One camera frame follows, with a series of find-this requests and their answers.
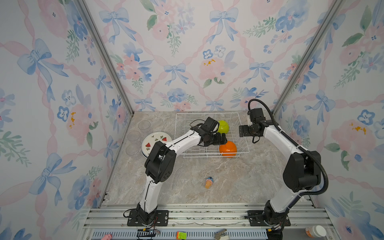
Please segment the white wire dish rack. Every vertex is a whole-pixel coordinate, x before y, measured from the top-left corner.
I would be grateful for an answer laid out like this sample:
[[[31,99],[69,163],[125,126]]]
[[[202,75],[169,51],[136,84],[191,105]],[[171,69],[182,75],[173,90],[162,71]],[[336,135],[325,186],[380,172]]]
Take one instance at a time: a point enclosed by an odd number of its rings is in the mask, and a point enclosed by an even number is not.
[[[178,156],[184,158],[239,157],[250,152],[239,136],[239,113],[178,113],[175,137]]]

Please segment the green bowl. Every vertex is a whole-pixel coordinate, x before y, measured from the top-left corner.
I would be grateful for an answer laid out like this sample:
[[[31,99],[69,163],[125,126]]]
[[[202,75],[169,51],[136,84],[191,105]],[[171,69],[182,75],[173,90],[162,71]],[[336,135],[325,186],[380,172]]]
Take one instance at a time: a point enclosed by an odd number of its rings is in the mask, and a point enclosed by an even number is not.
[[[227,134],[229,132],[229,130],[230,130],[229,124],[224,120],[220,120],[218,132],[221,134]]]

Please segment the orange bowl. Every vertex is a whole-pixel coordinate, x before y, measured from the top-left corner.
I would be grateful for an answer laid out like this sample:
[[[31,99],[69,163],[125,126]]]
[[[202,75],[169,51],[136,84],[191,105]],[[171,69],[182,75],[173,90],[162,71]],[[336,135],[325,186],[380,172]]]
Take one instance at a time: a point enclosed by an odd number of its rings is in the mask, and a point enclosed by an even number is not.
[[[219,153],[223,157],[233,158],[237,155],[237,146],[233,142],[228,141],[226,144],[219,146]]]

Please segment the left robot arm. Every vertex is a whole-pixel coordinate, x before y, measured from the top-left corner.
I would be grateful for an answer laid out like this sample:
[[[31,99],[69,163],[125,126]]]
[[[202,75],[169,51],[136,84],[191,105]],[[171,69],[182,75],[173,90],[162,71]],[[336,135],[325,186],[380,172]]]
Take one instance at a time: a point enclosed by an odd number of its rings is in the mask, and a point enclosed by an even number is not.
[[[155,220],[162,185],[171,176],[178,155],[195,146],[220,146],[228,142],[226,135],[219,133],[219,126],[218,121],[208,117],[171,142],[155,142],[145,162],[146,185],[136,208],[138,220],[144,225]]]

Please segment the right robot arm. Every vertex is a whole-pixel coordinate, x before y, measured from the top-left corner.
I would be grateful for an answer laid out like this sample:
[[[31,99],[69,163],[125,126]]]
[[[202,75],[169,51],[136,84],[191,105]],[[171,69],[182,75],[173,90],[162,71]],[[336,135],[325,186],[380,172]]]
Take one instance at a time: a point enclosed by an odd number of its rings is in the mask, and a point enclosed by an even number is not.
[[[239,126],[241,137],[269,140],[287,159],[283,172],[284,184],[275,196],[267,201],[262,212],[248,212],[252,223],[269,226],[282,225],[289,210],[299,201],[303,193],[312,190],[321,182],[322,172],[300,145],[287,135],[272,120],[267,120],[261,108],[248,111],[249,124]]]

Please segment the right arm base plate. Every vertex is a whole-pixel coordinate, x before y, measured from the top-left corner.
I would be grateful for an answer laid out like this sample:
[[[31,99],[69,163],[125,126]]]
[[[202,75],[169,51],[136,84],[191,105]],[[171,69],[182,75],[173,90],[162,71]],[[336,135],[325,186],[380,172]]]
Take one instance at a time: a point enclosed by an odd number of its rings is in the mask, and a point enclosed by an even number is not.
[[[249,220],[251,227],[279,227],[282,223],[285,227],[291,226],[289,217],[284,213],[248,210],[245,219]]]

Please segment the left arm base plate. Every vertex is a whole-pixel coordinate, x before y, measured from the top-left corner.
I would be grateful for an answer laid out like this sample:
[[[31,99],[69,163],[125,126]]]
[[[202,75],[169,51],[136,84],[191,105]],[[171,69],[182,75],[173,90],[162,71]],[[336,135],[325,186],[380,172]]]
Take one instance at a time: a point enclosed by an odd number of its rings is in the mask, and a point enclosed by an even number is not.
[[[139,210],[131,210],[127,218],[128,227],[166,227],[169,222],[169,211],[167,210],[154,210],[152,213]]]

